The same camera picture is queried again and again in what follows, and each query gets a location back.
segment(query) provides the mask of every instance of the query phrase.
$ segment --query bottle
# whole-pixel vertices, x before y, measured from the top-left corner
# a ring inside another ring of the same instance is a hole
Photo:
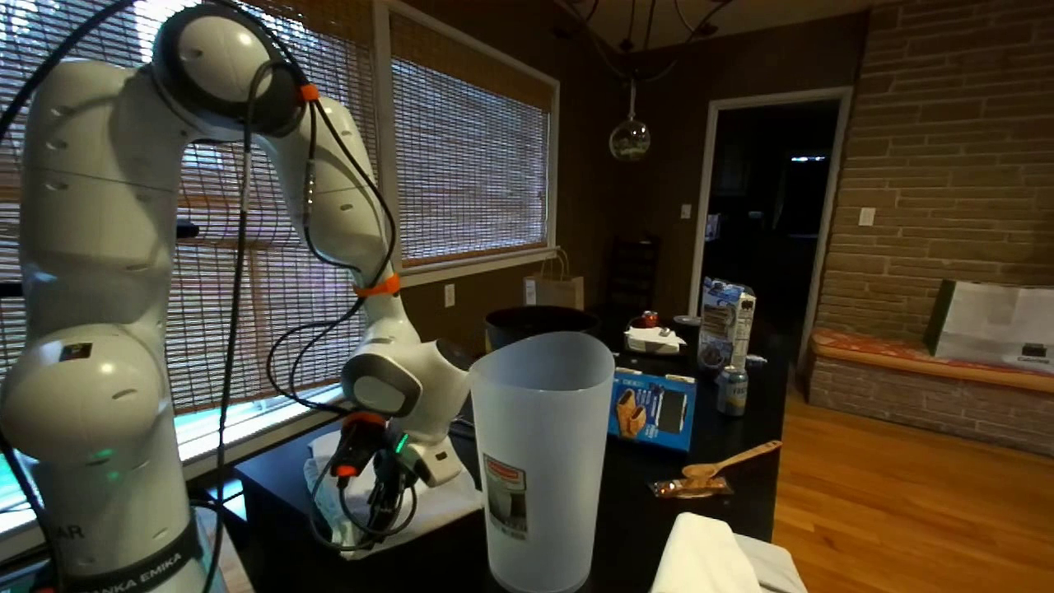
[[[717,413],[721,415],[745,415],[746,413],[746,371],[724,367],[717,377]]]

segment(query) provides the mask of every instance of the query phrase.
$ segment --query wooden floor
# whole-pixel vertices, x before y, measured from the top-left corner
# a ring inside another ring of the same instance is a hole
[[[790,394],[775,540],[809,593],[1054,591],[1054,457]]]

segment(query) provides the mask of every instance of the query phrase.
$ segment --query blue box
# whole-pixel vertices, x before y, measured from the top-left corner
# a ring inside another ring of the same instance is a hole
[[[616,370],[610,436],[691,450],[694,378]]]

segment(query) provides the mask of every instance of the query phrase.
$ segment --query clear plastic container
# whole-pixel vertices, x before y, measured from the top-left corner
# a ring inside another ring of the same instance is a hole
[[[486,565],[503,591],[588,579],[612,352],[585,334],[541,334],[470,367]]]

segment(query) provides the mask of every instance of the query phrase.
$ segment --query doorway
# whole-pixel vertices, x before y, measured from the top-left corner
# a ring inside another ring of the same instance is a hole
[[[814,330],[851,88],[721,98],[709,109],[691,303],[701,279],[756,294],[752,352],[800,362]]]

